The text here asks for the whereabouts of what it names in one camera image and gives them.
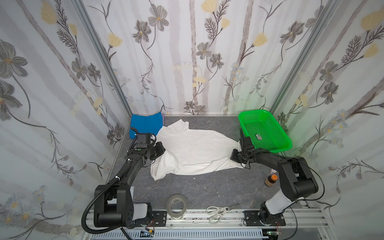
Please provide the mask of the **white t-shirt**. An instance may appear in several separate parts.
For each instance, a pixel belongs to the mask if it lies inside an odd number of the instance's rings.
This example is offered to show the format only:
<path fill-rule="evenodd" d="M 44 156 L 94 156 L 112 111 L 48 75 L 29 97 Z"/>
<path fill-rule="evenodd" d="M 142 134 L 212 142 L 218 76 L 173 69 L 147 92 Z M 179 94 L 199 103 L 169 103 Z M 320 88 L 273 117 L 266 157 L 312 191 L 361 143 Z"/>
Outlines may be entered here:
<path fill-rule="evenodd" d="M 232 151 L 239 149 L 238 142 L 217 131 L 191 130 L 183 120 L 162 127 L 157 141 L 166 151 L 151 165 L 155 181 L 167 174 L 195 176 L 242 167 L 230 159 Z"/>

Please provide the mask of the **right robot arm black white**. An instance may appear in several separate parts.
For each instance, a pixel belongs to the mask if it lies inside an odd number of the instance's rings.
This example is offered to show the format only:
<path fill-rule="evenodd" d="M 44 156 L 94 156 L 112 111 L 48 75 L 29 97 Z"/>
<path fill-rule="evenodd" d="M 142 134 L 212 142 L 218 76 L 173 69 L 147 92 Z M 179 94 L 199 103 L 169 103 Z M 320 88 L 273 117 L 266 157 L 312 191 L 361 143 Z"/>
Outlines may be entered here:
<path fill-rule="evenodd" d="M 281 189 L 260 206 L 259 220 L 263 225 L 273 224 L 296 201 L 319 191 L 313 171 L 304 158 L 289 158 L 257 149 L 249 137 L 240 138 L 240 150 L 233 150 L 231 160 L 247 167 L 253 163 L 261 164 L 278 172 Z"/>

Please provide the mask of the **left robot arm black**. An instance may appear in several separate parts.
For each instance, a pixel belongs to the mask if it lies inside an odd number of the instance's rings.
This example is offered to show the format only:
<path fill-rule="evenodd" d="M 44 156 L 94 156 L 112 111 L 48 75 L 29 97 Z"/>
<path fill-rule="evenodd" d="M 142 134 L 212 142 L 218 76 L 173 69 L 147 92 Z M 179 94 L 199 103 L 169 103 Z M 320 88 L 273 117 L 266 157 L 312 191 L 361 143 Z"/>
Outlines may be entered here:
<path fill-rule="evenodd" d="M 135 137 L 131 143 L 125 163 L 107 184 L 95 189 L 95 197 L 81 218 L 86 233 L 99 235 L 115 229 L 128 229 L 154 224 L 156 217 L 150 203 L 135 204 L 131 186 L 141 168 L 148 167 L 163 155 L 166 149 L 152 133 L 139 133 L 131 127 Z"/>

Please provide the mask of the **folded blue t-shirt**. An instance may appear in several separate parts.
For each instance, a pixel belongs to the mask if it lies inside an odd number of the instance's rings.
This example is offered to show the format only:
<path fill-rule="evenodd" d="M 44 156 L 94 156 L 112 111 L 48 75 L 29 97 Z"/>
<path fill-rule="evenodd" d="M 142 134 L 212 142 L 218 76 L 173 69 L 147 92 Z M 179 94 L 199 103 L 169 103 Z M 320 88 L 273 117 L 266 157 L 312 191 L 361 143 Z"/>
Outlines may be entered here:
<path fill-rule="evenodd" d="M 163 115 L 160 112 L 150 116 L 132 115 L 131 118 L 131 127 L 135 128 L 139 133 L 157 135 L 163 124 Z"/>

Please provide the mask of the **green plastic laundry basket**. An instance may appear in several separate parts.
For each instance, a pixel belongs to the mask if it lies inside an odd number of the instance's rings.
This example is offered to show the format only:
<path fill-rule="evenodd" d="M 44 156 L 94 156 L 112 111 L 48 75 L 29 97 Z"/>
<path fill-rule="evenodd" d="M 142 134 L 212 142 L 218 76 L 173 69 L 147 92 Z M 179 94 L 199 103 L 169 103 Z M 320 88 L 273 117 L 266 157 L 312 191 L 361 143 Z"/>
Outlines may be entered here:
<path fill-rule="evenodd" d="M 255 148 L 272 153 L 288 151 L 293 144 L 274 116 L 266 110 L 241 112 L 238 120 L 245 137 L 249 137 Z"/>

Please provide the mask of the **brown bottle orange cap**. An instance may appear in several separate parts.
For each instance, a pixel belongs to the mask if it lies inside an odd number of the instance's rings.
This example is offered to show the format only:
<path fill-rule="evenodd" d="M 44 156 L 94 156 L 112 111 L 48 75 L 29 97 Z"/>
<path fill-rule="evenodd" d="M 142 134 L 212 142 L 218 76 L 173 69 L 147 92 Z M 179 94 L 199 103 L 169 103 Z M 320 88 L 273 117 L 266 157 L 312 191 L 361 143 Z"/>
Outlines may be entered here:
<path fill-rule="evenodd" d="M 277 175 L 270 175 L 266 178 L 265 180 L 265 185 L 267 187 L 271 187 L 273 186 L 278 180 L 278 176 Z"/>

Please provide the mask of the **roll of clear tape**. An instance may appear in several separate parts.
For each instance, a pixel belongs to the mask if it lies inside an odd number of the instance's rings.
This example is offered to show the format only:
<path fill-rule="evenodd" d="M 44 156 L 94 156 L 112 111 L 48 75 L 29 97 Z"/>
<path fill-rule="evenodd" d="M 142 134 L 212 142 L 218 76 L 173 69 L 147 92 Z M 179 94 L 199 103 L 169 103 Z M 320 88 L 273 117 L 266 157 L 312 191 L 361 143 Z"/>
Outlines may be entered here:
<path fill-rule="evenodd" d="M 168 216 L 173 220 L 180 220 L 187 213 L 187 199 L 182 195 L 171 196 L 166 203 Z"/>

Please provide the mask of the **white handled scissors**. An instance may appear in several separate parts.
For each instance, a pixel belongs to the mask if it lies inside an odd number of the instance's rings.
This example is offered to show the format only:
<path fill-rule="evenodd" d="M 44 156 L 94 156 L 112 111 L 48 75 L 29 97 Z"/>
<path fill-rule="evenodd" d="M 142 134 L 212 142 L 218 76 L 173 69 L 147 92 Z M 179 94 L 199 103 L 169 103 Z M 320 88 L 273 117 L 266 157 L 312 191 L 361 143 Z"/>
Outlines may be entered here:
<path fill-rule="evenodd" d="M 240 204 L 232 204 L 226 207 L 217 207 L 217 206 L 209 206 L 206 208 L 206 214 L 209 215 L 209 223 L 211 225 L 218 224 L 221 219 L 226 215 L 229 211 L 233 210 L 234 207 L 239 206 Z"/>

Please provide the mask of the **aluminium corner wall profile left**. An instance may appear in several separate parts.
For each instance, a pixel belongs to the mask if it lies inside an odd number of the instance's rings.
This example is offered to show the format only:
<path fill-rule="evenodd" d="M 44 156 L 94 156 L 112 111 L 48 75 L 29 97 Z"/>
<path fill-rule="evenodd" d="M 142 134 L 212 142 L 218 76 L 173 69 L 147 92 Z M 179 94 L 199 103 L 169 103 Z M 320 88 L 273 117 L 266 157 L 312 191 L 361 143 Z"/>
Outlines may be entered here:
<path fill-rule="evenodd" d="M 72 4 L 74 5 L 74 8 L 86 30 L 86 33 L 88 34 L 88 37 L 91 40 L 92 45 L 94 46 L 94 49 L 96 51 L 97 56 L 102 62 L 102 65 L 104 69 L 107 72 L 107 75 L 112 83 L 112 86 L 114 87 L 114 90 L 119 97 L 120 102 L 123 105 L 123 108 L 126 112 L 127 117 L 130 119 L 132 117 L 132 111 L 128 104 L 127 99 L 125 98 L 125 95 L 122 91 L 122 88 L 120 87 L 119 81 L 113 71 L 111 62 L 109 60 L 107 52 L 104 50 L 104 47 L 102 45 L 102 42 L 100 41 L 100 38 L 98 37 L 98 34 L 93 26 L 93 23 L 87 13 L 87 10 L 85 8 L 85 5 L 82 1 L 78 0 L 72 0 Z"/>

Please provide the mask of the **aluminium corner wall profile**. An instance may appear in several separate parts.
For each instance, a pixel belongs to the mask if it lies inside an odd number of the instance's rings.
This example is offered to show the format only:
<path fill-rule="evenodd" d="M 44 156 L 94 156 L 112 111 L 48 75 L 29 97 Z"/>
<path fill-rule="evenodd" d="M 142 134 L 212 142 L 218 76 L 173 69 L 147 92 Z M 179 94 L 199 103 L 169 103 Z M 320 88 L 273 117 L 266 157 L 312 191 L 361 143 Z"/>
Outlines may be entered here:
<path fill-rule="evenodd" d="M 114 90 L 119 97 L 120 102 L 123 105 L 123 108 L 126 112 L 127 117 L 130 119 L 132 117 L 132 111 L 128 104 L 127 99 L 125 98 L 125 95 L 122 91 L 122 88 L 120 87 L 119 81 L 113 71 L 111 62 L 109 60 L 107 52 L 104 50 L 104 47 L 102 45 L 102 42 L 100 41 L 100 38 L 98 37 L 98 34 L 93 26 L 93 23 L 87 13 L 87 10 L 85 8 L 85 5 L 82 1 L 78 0 L 72 0 L 72 4 L 74 5 L 74 8 L 86 30 L 86 33 L 88 34 L 88 37 L 91 40 L 92 45 L 94 46 L 94 49 L 96 51 L 97 56 L 102 62 L 102 65 L 104 69 L 107 72 L 107 75 L 112 83 L 112 86 L 114 87 Z"/>
<path fill-rule="evenodd" d="M 287 94 L 292 82 L 294 81 L 298 71 L 301 69 L 302 65 L 305 63 L 307 58 L 309 57 L 311 51 L 314 49 L 316 42 L 319 40 L 321 34 L 325 30 L 328 22 L 331 20 L 334 12 L 338 8 L 338 5 L 341 1 L 331 0 L 328 1 L 325 5 L 320 17 L 318 18 L 317 23 L 315 24 L 309 38 L 307 39 L 303 49 L 300 51 L 298 58 L 296 59 L 293 67 L 291 68 L 288 76 L 283 82 L 282 87 L 280 88 L 276 99 L 274 100 L 270 112 L 275 114 L 277 112 L 278 106 L 282 102 L 283 98 Z"/>

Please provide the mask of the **aluminium corner wall profile right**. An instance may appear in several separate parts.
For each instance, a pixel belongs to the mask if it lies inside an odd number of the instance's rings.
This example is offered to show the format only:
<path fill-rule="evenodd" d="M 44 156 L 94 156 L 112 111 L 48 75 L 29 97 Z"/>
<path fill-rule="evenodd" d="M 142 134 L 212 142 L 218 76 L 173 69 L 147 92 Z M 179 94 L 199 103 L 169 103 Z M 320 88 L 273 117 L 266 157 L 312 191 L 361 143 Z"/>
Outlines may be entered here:
<path fill-rule="evenodd" d="M 318 18 L 317 23 L 315 24 L 309 38 L 307 39 L 303 49 L 300 51 L 298 58 L 296 59 L 293 67 L 291 68 L 288 76 L 283 82 L 282 87 L 280 88 L 276 99 L 274 100 L 270 112 L 275 114 L 277 112 L 278 106 L 282 102 L 283 98 L 287 94 L 292 82 L 294 81 L 298 71 L 301 69 L 302 65 L 305 63 L 307 58 L 309 57 L 311 51 L 314 49 L 316 42 L 319 40 L 321 34 L 325 30 L 328 22 L 331 20 L 334 12 L 338 8 L 338 5 L 341 1 L 331 0 L 328 1 L 325 5 L 320 17 Z"/>

